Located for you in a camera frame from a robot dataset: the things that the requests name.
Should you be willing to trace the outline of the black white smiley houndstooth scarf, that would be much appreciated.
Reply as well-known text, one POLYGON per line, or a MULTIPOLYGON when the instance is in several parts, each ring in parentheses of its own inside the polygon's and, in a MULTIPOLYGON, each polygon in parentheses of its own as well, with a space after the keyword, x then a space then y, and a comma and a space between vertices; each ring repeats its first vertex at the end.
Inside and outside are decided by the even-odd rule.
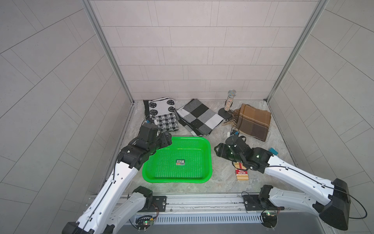
POLYGON ((146 119, 156 124, 161 132, 179 130, 174 99, 162 97, 155 100, 144 100, 143 104, 145 106, 146 119))

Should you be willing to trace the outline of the brown plaid fringed scarf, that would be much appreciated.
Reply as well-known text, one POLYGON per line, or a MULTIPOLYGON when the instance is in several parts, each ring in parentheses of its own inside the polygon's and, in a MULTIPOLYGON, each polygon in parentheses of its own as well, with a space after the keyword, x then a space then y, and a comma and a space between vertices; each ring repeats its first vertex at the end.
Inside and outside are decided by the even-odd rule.
POLYGON ((232 116, 225 124, 231 124, 240 133, 252 136, 263 142, 266 141, 270 128, 271 113, 257 109, 248 104, 232 112, 232 116))

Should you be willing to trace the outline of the green plastic basket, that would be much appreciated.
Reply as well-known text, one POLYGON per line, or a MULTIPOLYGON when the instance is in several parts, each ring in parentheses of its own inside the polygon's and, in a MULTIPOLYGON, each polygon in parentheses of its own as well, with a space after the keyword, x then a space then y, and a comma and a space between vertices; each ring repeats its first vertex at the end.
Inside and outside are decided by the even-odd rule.
POLYGON ((172 145, 157 150, 142 168, 149 183, 205 183, 212 173, 211 145, 203 137, 173 136, 172 145))

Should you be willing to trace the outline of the grey black checkered scarf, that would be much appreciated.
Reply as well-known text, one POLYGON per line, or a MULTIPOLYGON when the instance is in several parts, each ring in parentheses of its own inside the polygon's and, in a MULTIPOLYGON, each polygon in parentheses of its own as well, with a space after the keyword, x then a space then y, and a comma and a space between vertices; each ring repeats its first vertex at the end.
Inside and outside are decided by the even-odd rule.
POLYGON ((180 118, 180 123, 194 136, 209 135, 224 120, 195 98, 177 109, 176 113, 180 118))

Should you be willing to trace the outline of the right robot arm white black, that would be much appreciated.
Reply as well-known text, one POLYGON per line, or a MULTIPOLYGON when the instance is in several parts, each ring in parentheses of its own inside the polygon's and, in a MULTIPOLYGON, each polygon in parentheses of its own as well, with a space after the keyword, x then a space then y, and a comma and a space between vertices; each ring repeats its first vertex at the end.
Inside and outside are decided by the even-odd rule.
POLYGON ((250 148, 241 136, 230 136, 214 151, 218 157, 242 163, 248 170, 276 177, 300 190, 297 193, 266 185, 259 194, 264 202, 306 211, 336 229, 348 230, 351 199, 345 181, 339 178, 331 181, 310 174, 268 150, 250 148))

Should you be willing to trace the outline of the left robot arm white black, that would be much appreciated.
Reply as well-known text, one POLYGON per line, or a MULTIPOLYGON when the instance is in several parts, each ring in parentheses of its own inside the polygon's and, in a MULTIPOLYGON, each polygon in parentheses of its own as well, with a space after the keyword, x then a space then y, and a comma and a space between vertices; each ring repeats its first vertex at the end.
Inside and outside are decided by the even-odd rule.
POLYGON ((88 209, 77 221, 68 222, 64 234, 116 234, 137 212, 152 204, 153 193, 136 189, 119 208, 115 208, 128 184, 157 150, 172 144, 169 132, 140 134, 119 153, 113 172, 88 209))

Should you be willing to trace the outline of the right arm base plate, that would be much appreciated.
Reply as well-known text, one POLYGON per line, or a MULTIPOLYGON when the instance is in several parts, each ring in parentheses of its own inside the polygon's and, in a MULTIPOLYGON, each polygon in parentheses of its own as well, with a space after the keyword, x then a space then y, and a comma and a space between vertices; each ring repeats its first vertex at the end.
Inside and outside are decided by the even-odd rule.
POLYGON ((284 207, 275 206, 269 199, 260 198, 259 195, 242 195, 246 211, 283 211, 284 207))

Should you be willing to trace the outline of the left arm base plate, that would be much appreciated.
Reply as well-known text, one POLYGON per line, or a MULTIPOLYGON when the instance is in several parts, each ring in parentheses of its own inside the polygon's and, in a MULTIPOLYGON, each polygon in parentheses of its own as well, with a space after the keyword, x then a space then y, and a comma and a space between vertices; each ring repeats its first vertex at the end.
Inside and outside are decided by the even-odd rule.
POLYGON ((153 196, 150 207, 146 212, 165 212, 167 204, 167 196, 153 196))

